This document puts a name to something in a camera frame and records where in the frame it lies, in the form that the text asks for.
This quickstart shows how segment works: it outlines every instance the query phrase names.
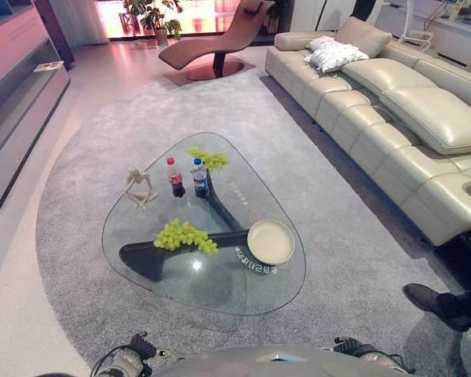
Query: green grapes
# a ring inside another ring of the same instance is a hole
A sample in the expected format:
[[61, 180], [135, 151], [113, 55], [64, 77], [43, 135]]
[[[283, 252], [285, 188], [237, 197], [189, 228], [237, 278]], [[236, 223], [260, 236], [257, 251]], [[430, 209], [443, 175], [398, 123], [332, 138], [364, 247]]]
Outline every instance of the green grapes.
[[180, 225], [180, 219], [175, 218], [164, 229], [155, 236], [154, 246], [174, 251], [180, 245], [197, 246], [197, 250], [202, 251], [209, 256], [218, 252], [217, 243], [209, 240], [207, 232], [202, 232], [191, 226], [188, 221]]
[[200, 158], [204, 166], [209, 170], [223, 169], [228, 164], [227, 156], [221, 152], [209, 153], [198, 147], [190, 147], [188, 151], [192, 157]]

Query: chair base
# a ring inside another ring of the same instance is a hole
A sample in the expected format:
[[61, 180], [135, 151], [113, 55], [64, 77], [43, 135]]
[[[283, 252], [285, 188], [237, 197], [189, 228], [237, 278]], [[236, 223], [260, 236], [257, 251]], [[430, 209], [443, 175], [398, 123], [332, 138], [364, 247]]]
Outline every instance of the chair base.
[[187, 73], [187, 79], [192, 81], [218, 79], [220, 77], [234, 75], [242, 71], [243, 68], [244, 64], [240, 61], [228, 61], [223, 65], [220, 75], [219, 73], [215, 73], [211, 64], [206, 64]]

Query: white sculpture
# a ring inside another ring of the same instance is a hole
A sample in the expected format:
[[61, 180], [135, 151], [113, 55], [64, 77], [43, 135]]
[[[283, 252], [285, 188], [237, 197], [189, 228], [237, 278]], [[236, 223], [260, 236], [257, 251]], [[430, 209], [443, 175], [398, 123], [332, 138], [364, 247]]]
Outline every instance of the white sculpture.
[[[136, 167], [128, 169], [129, 177], [126, 180], [125, 193], [129, 199], [135, 202], [136, 208], [145, 207], [145, 204], [157, 197], [157, 192], [152, 190], [152, 183], [148, 173], [141, 173]], [[131, 191], [134, 184], [139, 185], [143, 180], [147, 182], [148, 191]]]

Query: sofa armrest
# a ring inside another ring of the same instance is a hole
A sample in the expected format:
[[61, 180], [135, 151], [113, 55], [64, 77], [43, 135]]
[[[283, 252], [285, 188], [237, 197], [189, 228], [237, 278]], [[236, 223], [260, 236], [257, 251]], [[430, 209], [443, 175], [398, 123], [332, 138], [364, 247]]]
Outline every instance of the sofa armrest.
[[305, 49], [307, 43], [316, 38], [333, 37], [334, 35], [335, 33], [332, 31], [292, 31], [276, 35], [274, 44], [281, 51], [298, 51]]

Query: plastic bottle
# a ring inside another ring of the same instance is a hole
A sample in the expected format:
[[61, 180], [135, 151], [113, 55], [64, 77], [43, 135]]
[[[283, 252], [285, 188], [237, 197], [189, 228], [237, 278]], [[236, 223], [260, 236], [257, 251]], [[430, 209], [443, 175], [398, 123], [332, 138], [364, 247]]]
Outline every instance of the plastic bottle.
[[194, 177], [195, 195], [199, 198], [206, 198], [208, 194], [206, 168], [201, 164], [201, 159], [194, 159]]
[[167, 177], [173, 187], [173, 195], [181, 198], [185, 194], [185, 188], [183, 187], [180, 169], [174, 163], [173, 157], [167, 159]]

